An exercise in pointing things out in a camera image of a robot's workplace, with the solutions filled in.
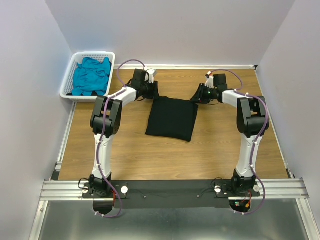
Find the black t shirt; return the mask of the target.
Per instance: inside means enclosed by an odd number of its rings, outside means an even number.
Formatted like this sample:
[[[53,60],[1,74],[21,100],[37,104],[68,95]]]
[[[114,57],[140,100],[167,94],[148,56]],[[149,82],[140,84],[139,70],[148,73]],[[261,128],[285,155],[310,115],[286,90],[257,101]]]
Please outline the black t shirt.
[[[166,137],[190,142],[198,105],[189,100],[159,97],[153,101],[146,135]]]

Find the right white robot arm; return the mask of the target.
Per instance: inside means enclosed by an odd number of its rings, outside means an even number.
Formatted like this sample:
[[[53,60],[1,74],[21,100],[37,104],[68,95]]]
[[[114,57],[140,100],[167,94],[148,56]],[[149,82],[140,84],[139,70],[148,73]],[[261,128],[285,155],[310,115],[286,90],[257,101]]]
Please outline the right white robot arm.
[[[231,89],[225,74],[213,74],[209,71],[206,82],[201,83],[191,102],[209,104],[217,100],[236,108],[236,126],[241,135],[239,160],[230,180],[230,191],[241,196],[255,186],[256,162],[263,135],[269,128],[269,112],[263,96],[242,93]]]

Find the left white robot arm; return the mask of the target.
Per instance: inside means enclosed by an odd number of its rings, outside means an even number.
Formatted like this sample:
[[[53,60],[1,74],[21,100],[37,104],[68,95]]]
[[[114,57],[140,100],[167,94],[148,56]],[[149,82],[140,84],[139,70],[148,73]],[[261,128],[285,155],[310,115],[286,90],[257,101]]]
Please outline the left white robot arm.
[[[123,107],[138,98],[157,99],[160,95],[156,74],[155,69],[148,67],[135,69],[132,79],[121,90],[96,98],[90,119],[95,140],[94,167],[88,183],[89,188],[101,198],[112,191],[112,144],[120,129]]]

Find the blue t shirt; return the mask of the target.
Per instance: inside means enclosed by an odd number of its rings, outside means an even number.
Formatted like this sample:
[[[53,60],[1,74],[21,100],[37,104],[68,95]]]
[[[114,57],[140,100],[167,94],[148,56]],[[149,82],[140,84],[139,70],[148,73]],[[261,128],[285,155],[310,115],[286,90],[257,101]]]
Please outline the blue t shirt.
[[[73,96],[101,96],[107,92],[110,74],[111,62],[108,57],[104,57],[100,62],[91,57],[85,57],[73,75]]]

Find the white plastic basket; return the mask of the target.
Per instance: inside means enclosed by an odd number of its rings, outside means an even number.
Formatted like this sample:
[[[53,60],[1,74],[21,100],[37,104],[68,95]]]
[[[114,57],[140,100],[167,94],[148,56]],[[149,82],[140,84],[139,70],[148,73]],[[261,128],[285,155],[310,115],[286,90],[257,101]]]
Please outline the white plastic basket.
[[[89,103],[110,91],[116,55],[107,51],[75,53],[60,87],[60,97]]]

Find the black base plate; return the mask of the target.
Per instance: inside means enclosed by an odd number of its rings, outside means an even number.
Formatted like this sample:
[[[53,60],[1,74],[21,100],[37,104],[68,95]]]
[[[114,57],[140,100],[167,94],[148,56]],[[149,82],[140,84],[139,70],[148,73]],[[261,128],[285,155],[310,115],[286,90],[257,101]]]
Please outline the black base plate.
[[[230,179],[213,180],[113,180],[102,179],[80,187],[84,199],[93,199],[94,209],[243,208],[259,197],[257,183],[242,185]]]

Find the aluminium rail frame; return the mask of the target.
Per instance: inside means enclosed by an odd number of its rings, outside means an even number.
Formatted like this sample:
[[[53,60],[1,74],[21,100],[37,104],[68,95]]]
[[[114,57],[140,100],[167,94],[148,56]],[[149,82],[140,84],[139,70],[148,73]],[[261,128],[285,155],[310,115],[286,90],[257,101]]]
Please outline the aluminium rail frame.
[[[201,104],[190,142],[145,135],[152,101],[122,111],[115,136],[113,181],[228,180],[239,158],[237,111],[226,104]],[[231,207],[95,209],[80,187],[94,165],[90,128],[93,103],[77,103],[58,162],[58,180],[43,183],[31,231],[33,240],[317,240],[309,194],[302,178],[285,169],[274,131],[261,142],[257,159],[260,196],[248,214]]]

